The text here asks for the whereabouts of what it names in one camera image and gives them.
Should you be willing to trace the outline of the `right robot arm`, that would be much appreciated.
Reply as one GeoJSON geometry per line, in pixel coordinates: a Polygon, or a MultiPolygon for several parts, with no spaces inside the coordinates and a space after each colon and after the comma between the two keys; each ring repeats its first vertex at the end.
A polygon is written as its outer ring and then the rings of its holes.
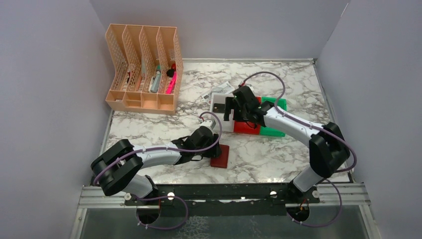
{"type": "Polygon", "coordinates": [[[338,125],[304,120],[279,107],[277,101],[259,101],[248,86],[241,86],[225,98],[223,119],[250,122],[276,129],[293,137],[309,149],[309,165],[300,172],[287,189],[295,203],[307,196],[307,191],[334,174],[351,156],[338,125]]]}

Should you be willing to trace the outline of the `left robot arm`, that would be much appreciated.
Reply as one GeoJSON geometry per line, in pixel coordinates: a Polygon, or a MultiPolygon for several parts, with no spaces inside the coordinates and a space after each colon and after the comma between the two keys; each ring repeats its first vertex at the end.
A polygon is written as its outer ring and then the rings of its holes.
{"type": "Polygon", "coordinates": [[[141,147],[122,139],[91,163],[93,184],[100,186],[106,196],[119,192],[132,194],[144,203],[156,200],[158,188],[150,176],[138,175],[141,169],[159,165],[180,165],[194,157],[211,158],[221,155],[221,134],[200,126],[191,135],[165,145],[141,147]]]}

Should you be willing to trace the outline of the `red leather card holder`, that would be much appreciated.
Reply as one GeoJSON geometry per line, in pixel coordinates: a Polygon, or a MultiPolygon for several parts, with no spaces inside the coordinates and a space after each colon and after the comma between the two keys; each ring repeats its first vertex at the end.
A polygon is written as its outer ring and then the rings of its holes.
{"type": "Polygon", "coordinates": [[[214,168],[228,167],[229,145],[220,144],[215,157],[210,159],[210,166],[214,168]]]}

